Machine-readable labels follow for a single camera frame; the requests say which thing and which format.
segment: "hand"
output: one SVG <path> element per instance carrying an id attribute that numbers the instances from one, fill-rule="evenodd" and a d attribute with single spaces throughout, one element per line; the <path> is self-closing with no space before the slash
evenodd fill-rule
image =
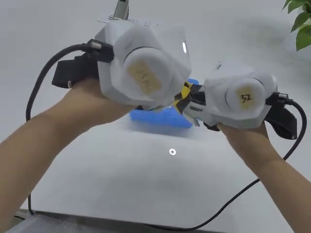
<path id="1" fill-rule="evenodd" d="M 66 119 L 64 124 L 74 121 L 87 131 L 94 126 L 113 122 L 133 109 L 134 106 L 118 104 L 105 98 L 99 81 L 90 78 L 76 84 L 51 110 Z"/>
<path id="2" fill-rule="evenodd" d="M 222 124 L 218 125 L 218 128 L 252 170 L 264 166 L 267 162 L 281 159 L 270 143 L 264 123 L 253 130 L 238 130 Z"/>

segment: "forearm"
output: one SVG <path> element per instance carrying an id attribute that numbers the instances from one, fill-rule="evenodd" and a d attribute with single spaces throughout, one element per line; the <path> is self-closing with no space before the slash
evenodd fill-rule
<path id="1" fill-rule="evenodd" d="M 0 232 L 56 155 L 82 133 L 60 108 L 34 117 L 0 144 Z"/>
<path id="2" fill-rule="evenodd" d="M 311 232 L 311 183 L 277 153 L 264 166 L 249 165 L 296 233 Z"/>

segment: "leaf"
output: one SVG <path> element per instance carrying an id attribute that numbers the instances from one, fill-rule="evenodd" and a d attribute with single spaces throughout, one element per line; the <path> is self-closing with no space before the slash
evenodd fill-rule
<path id="1" fill-rule="evenodd" d="M 311 14 L 309 14 L 308 12 L 303 12 L 299 14 L 295 20 L 295 23 L 293 25 L 291 32 L 300 28 L 309 19 L 310 15 Z"/>
<path id="2" fill-rule="evenodd" d="M 287 7 L 287 5 L 290 4 L 291 1 L 293 1 L 293 0 L 286 0 L 286 3 L 285 3 L 285 5 L 284 5 L 282 10 L 284 10 Z"/>
<path id="3" fill-rule="evenodd" d="M 303 6 L 306 3 L 306 1 L 292 1 L 289 5 L 288 5 L 288 13 L 292 12 L 293 10 Z"/>
<path id="4" fill-rule="evenodd" d="M 297 51 L 304 49 L 311 45 L 311 25 L 303 27 L 299 30 L 296 38 L 296 49 Z"/>
<path id="5" fill-rule="evenodd" d="M 306 12 L 311 13 L 311 0 L 308 0 L 307 4 L 305 4 L 305 9 Z"/>
<path id="6" fill-rule="evenodd" d="M 308 26 L 306 26 L 304 28 L 305 28 L 306 34 L 311 36 L 311 25 L 308 25 Z"/>

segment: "black connector plug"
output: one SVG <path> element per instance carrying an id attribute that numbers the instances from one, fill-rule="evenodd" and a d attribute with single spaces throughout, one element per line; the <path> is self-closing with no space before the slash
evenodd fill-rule
<path id="1" fill-rule="evenodd" d="M 87 46 L 88 49 L 84 52 L 90 54 L 92 58 L 99 62 L 111 63 L 115 58 L 113 46 L 108 43 L 91 39 Z"/>
<path id="2" fill-rule="evenodd" d="M 287 94 L 279 93 L 279 92 L 274 92 L 268 99 L 266 99 L 266 104 L 267 105 L 292 105 L 293 100 L 288 98 Z"/>

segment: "green plant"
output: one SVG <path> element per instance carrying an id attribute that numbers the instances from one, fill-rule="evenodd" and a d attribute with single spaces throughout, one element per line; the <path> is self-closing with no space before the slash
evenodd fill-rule
<path id="1" fill-rule="evenodd" d="M 297 51 L 311 45 L 311 24 L 305 24 L 308 19 L 311 20 L 311 0 L 286 0 L 283 10 L 288 7 L 288 13 L 302 7 L 303 12 L 300 13 L 293 25 L 292 31 L 298 31 L 296 38 Z"/>

